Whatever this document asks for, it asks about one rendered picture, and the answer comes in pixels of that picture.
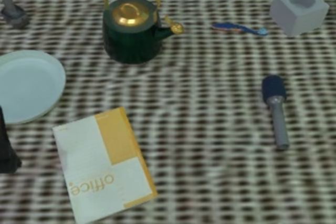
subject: gray cube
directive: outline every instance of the gray cube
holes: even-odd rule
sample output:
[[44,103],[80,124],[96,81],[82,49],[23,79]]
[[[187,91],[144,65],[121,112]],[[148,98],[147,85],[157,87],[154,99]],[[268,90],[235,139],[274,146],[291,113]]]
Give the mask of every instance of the gray cube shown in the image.
[[273,0],[269,15],[289,37],[319,28],[329,10],[324,0]]

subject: white and yellow folder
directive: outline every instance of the white and yellow folder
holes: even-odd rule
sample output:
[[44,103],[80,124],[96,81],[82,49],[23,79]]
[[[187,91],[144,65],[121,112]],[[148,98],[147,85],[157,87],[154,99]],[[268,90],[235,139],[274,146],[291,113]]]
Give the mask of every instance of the white and yellow folder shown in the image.
[[124,108],[52,130],[78,224],[157,196]]

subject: table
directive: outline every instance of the table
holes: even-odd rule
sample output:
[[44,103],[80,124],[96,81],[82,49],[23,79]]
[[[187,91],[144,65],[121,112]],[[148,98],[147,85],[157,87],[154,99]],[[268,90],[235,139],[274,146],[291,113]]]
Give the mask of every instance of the table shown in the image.
[[[8,127],[23,161],[0,176],[0,223],[74,223],[51,128],[125,107],[156,183],[156,200],[99,223],[335,224],[336,0],[321,29],[287,38],[271,0],[162,0],[185,25],[143,66],[102,48],[102,0],[15,0],[22,31],[0,23],[0,54],[37,49],[64,64],[67,86],[43,118]],[[210,29],[231,21],[270,35]],[[281,75],[291,148],[274,150],[262,79]]]

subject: kettle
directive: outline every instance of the kettle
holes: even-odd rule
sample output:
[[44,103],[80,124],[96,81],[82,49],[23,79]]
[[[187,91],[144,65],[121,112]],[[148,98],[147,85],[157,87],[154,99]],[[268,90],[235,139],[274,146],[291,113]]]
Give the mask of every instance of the kettle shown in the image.
[[161,27],[159,8],[147,0],[104,0],[103,45],[109,57],[127,65],[143,64],[153,59],[162,48],[162,40],[181,34],[181,24],[165,17],[169,27]]

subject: plate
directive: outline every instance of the plate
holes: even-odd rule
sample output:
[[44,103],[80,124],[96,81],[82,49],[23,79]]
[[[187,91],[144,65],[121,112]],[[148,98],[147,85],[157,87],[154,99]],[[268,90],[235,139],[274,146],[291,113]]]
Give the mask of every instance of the plate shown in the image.
[[62,64],[45,52],[21,50],[0,56],[0,106],[6,124],[45,115],[61,98],[65,84]]

